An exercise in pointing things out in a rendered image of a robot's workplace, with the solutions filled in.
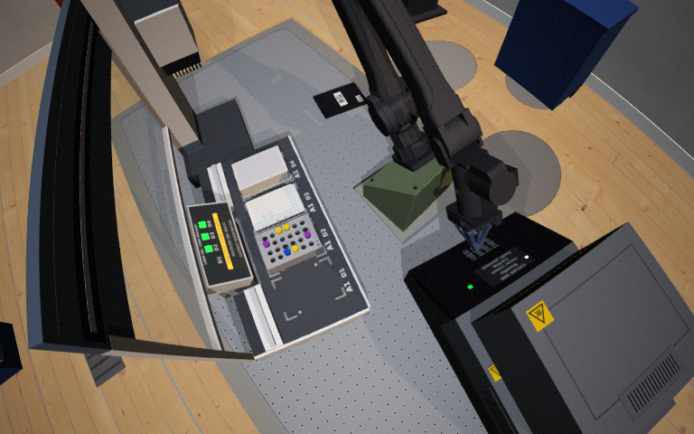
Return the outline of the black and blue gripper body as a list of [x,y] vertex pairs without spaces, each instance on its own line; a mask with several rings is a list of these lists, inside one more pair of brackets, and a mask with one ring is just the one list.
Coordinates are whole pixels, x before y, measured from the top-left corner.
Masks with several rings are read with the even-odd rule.
[[499,209],[483,215],[481,196],[472,191],[457,189],[455,189],[455,196],[456,202],[445,207],[447,218],[462,230],[480,232],[485,229],[485,225],[488,223],[495,227],[502,224],[502,211]]

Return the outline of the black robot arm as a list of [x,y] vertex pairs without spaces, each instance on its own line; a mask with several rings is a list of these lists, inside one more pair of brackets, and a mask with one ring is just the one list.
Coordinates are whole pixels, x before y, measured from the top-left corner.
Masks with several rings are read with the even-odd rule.
[[369,83],[370,117],[394,144],[394,162],[415,172],[436,158],[451,169],[455,189],[481,196],[483,215],[506,204],[519,186],[518,168],[481,148],[478,120],[446,81],[402,0],[332,2]]

